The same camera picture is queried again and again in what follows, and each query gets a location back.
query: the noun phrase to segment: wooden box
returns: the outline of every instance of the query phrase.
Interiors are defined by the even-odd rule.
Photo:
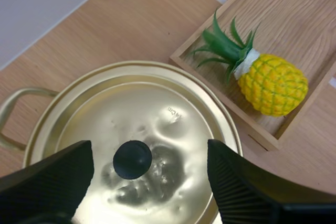
[[[193,57],[188,53],[203,44],[200,35],[205,28],[211,30],[213,17],[170,60],[208,85],[251,138],[267,150],[278,150],[336,72],[336,0],[228,0],[217,11],[222,30],[229,31],[234,17],[244,38],[260,23],[256,50],[287,59],[308,78],[306,99],[289,115],[275,118],[254,110],[234,78],[226,83],[224,65],[197,67],[209,55],[202,52]]]

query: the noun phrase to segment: pineapple crown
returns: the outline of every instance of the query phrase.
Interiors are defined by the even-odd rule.
[[[213,33],[205,29],[202,32],[202,38],[205,41],[205,45],[193,50],[190,54],[195,55],[196,52],[206,51],[218,55],[219,57],[208,58],[201,61],[198,67],[208,62],[228,64],[226,69],[226,79],[229,81],[232,72],[245,60],[247,54],[253,48],[253,41],[258,27],[254,31],[250,31],[246,42],[244,43],[237,32],[236,18],[234,18],[230,25],[231,36],[236,41],[234,42],[225,34],[225,31],[220,29],[216,18],[216,12],[217,9],[214,14]]]

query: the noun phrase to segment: toy pineapple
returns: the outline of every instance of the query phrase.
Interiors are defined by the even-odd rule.
[[[256,34],[250,32],[244,43],[235,25],[231,22],[233,42],[221,31],[216,12],[213,33],[204,30],[205,45],[194,50],[212,52],[219,57],[203,60],[198,66],[208,62],[228,64],[227,80],[233,73],[241,92],[253,107],[265,115],[282,116],[291,112],[305,98],[308,81],[303,73],[288,61],[270,54],[260,54],[253,48]]]

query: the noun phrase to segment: pot lid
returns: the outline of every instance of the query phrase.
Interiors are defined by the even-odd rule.
[[[77,223],[211,223],[217,207],[207,178],[209,138],[242,154],[231,117],[207,87],[169,65],[122,62],[87,74],[53,100],[31,136],[25,165],[91,140],[95,174]],[[121,178],[113,165],[130,140],[152,155],[136,179]]]

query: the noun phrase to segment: wooden table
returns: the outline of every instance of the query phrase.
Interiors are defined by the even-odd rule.
[[[168,62],[219,5],[216,0],[88,0],[0,73],[0,100],[25,86],[60,91],[88,71],[122,60]],[[328,86],[278,152],[267,152],[240,131],[245,157],[279,176],[336,193],[334,101],[336,89]],[[21,99],[4,133],[25,143],[49,102]],[[20,169],[22,158],[0,149],[0,176]]]

